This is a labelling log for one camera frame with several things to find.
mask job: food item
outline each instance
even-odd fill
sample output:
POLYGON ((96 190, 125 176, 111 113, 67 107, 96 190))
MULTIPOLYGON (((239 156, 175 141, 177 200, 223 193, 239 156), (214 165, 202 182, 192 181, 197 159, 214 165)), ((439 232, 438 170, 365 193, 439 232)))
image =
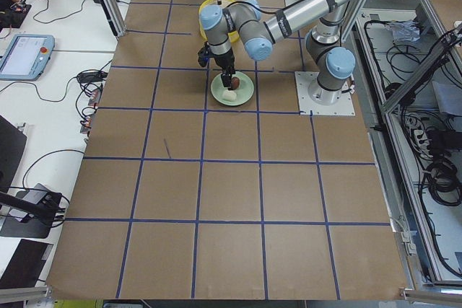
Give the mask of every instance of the food item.
POLYGON ((240 80, 236 76, 231 78, 231 90, 236 90, 239 88, 240 80))
POLYGON ((226 101, 236 101, 237 94, 233 90, 225 89, 222 94, 222 99, 226 101))

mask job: white food item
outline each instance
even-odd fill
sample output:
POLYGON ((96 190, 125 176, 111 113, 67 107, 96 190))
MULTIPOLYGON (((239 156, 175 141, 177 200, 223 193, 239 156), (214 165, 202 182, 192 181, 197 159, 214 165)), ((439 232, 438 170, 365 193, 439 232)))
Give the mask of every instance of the white food item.
POLYGON ((225 89, 222 94, 222 99, 226 101, 236 101, 237 94, 234 90, 225 89))

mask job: green plate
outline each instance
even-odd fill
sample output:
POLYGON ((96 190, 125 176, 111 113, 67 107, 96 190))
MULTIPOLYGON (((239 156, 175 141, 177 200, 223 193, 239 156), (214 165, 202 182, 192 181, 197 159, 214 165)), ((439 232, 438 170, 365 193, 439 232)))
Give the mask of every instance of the green plate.
POLYGON ((240 80, 239 88, 234 90, 237 94, 236 100, 229 101, 222 98, 223 91, 227 88, 223 87, 221 74, 215 76, 214 80, 212 81, 212 85, 210 86, 210 90, 212 91, 214 98, 223 105, 239 106, 246 103, 252 97, 254 90, 253 82, 249 76, 243 74, 240 71, 236 71, 236 73, 232 76, 236 76, 240 80))

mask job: cable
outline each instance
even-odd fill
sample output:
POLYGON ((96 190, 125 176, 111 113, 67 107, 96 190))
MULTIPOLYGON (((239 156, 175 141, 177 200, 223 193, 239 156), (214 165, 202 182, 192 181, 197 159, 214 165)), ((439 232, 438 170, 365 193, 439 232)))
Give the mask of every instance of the cable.
POLYGON ((12 26, 10 25, 9 29, 8 29, 8 34, 6 34, 5 36, 0 37, 0 39, 6 39, 7 37, 10 36, 11 33, 12 33, 12 26))
POLYGON ((229 5, 226 6, 226 7, 230 7, 230 6, 236 5, 236 4, 245 4, 245 5, 251 6, 251 7, 253 7, 255 10, 261 12, 262 14, 276 14, 276 12, 262 10, 262 9, 260 9, 258 6, 255 6, 255 5, 253 5, 252 3, 249 3, 248 1, 242 1, 242 0, 234 1, 234 2, 232 2, 231 4, 229 4, 229 5))
POLYGON ((367 31, 367 26, 371 24, 387 25, 388 23, 389 22, 377 21, 374 19, 371 19, 370 21, 364 23, 364 32, 366 34, 367 44, 369 45, 372 59, 374 60, 375 67, 377 68, 378 74, 380 76, 380 85, 383 91, 385 91, 385 81, 387 81, 388 85, 391 84, 391 81, 385 76, 385 74, 382 71, 382 68, 380 67, 380 63, 378 62, 377 56, 375 55, 374 44, 372 43, 372 39, 369 36, 369 32, 367 31))
POLYGON ((411 60, 411 61, 413 61, 415 63, 421 63, 420 59, 415 54, 409 52, 409 48, 413 48, 414 50, 417 50, 417 51, 419 50, 417 47, 415 47, 413 45, 407 45, 407 44, 396 45, 396 44, 393 44, 393 46, 391 46, 387 50, 387 53, 386 53, 386 59, 387 59, 387 62, 390 64, 391 71, 401 81, 406 81, 406 79, 403 78, 402 76, 400 76, 398 72, 402 72, 402 73, 405 73, 405 74, 412 74, 414 71, 403 70, 403 69, 400 69, 397 66, 393 65, 393 59, 396 56, 404 56, 404 57, 408 58, 409 60, 411 60), (405 47, 406 52, 403 52, 401 50, 401 47, 405 47))
POLYGON ((43 156, 41 156, 40 158, 38 158, 37 160, 35 160, 35 161, 29 166, 29 168, 26 170, 24 176, 22 176, 22 186, 24 186, 24 187, 26 186, 25 183, 26 183, 26 177, 27 177, 27 175, 29 174, 30 170, 31 170, 40 160, 42 160, 42 159, 44 159, 44 158, 46 158, 46 157, 48 157, 48 156, 50 156, 50 155, 52 155, 52 154, 61 153, 61 152, 63 152, 63 151, 73 151, 73 152, 76 152, 76 153, 84 154, 83 151, 80 151, 80 150, 78 150, 78 149, 59 149, 59 150, 57 150, 57 151, 50 151, 49 153, 44 154, 43 156))
POLYGON ((462 84, 457 81, 456 77, 449 71, 447 64, 441 66, 441 71, 445 75, 445 77, 451 81, 457 88, 462 89, 462 84))
POLYGON ((39 23, 42 23, 43 25, 49 25, 50 23, 53 23, 55 21, 59 21, 60 19, 66 19, 66 18, 69 18, 70 16, 74 15, 74 14, 78 14, 79 12, 82 12, 83 9, 84 9, 84 2, 86 2, 87 0, 83 0, 82 3, 80 4, 80 9, 77 10, 77 11, 74 11, 66 16, 63 16, 63 17, 58 17, 58 18, 55 18, 55 19, 52 19, 51 21, 47 21, 47 22, 44 22, 44 21, 40 21, 39 19, 37 19, 36 17, 47 11, 49 6, 50 6, 50 0, 46 0, 46 8, 44 8, 43 10, 40 10, 39 12, 37 12, 33 17, 32 19, 35 20, 36 22, 39 22, 39 23))
POLYGON ((441 253, 440 245, 438 244, 437 240, 437 234, 436 234, 436 229, 435 229, 435 224, 433 223, 433 220, 430 218, 430 214, 428 213, 427 207, 425 206, 424 202, 424 192, 423 192, 423 186, 421 183, 419 183, 419 200, 422 205, 422 210, 425 215, 425 219, 427 221, 428 227, 430 228, 430 235, 432 237, 432 243, 433 247, 435 248, 435 251, 437 253, 438 259, 440 260, 441 264, 446 268, 449 272, 451 272, 454 276, 457 276, 459 278, 462 278, 462 273, 459 273, 456 271, 454 268, 452 268, 446 261, 446 259, 443 257, 443 254, 441 253))
POLYGON ((106 66, 108 66, 109 64, 111 64, 112 61, 113 61, 113 60, 111 59, 109 62, 107 62, 106 64, 104 64, 103 67, 100 68, 98 71, 102 71, 106 66))
POLYGON ((32 82, 24 82, 24 81, 14 81, 14 82, 12 82, 12 83, 6 85, 6 86, 3 87, 2 89, 0 89, 0 93, 2 93, 5 89, 11 87, 13 84, 30 84, 30 85, 34 86, 35 92, 37 93, 37 96, 38 96, 38 98, 39 98, 40 100, 46 101, 46 102, 62 102, 64 99, 66 99, 67 93, 68 93, 68 91, 69 91, 69 84, 71 83, 71 81, 72 81, 73 79, 76 79, 76 78, 77 78, 77 77, 74 76, 74 77, 72 77, 70 80, 68 80, 68 82, 66 83, 66 91, 64 92, 63 97, 61 97, 61 98, 58 99, 58 100, 45 99, 44 97, 42 97, 42 96, 40 95, 40 92, 38 91, 37 85, 36 85, 35 83, 32 83, 32 82))

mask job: computer screen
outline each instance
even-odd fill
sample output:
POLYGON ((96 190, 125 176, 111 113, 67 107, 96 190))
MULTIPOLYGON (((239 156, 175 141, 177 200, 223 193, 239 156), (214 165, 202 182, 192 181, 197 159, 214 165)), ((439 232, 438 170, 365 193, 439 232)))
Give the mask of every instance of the computer screen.
POLYGON ((16 38, 14 49, 5 58, 0 68, 3 75, 28 75, 45 43, 43 37, 19 37, 16 38))
POLYGON ((12 184, 27 137, 0 115, 0 191, 8 193, 12 184))

